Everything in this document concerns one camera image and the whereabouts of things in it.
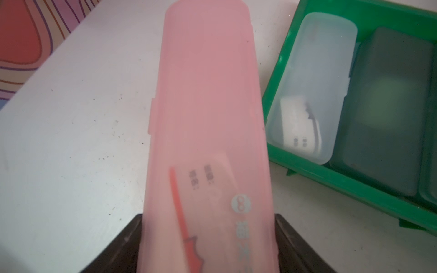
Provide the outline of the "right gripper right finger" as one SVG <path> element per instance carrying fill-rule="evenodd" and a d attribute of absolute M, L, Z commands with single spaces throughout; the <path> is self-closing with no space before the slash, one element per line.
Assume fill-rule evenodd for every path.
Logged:
<path fill-rule="evenodd" d="M 275 215 L 279 270 L 282 273 L 334 273 L 335 270 L 280 214 Z"/>

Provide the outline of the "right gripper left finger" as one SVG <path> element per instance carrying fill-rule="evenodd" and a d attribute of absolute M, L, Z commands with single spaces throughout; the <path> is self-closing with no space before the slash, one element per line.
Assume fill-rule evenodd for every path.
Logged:
<path fill-rule="evenodd" d="M 136 273 L 142 214 L 136 215 L 82 273 Z"/>

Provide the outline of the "pink pencil case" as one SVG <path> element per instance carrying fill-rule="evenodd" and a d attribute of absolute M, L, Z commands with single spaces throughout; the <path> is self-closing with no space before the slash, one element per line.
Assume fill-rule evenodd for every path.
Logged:
<path fill-rule="evenodd" d="M 149 120 L 140 273 L 277 273 L 272 186 L 250 12 L 165 13 Z"/>

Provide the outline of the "clear frosted pencil case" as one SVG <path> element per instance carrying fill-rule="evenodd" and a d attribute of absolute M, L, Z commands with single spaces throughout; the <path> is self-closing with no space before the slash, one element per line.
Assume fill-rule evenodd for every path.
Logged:
<path fill-rule="evenodd" d="M 343 17 L 303 18 L 267 116 L 269 144 L 319 165 L 331 159 L 356 38 Z"/>

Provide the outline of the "dark green pencil case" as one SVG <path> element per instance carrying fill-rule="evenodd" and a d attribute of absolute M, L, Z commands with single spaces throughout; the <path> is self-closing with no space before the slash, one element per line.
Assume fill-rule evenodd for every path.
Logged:
<path fill-rule="evenodd" d="M 397 196 L 417 193 L 434 44 L 380 27 L 359 46 L 330 165 Z"/>
<path fill-rule="evenodd" d="M 437 206 L 437 45 L 432 55 L 419 192 L 433 207 Z"/>

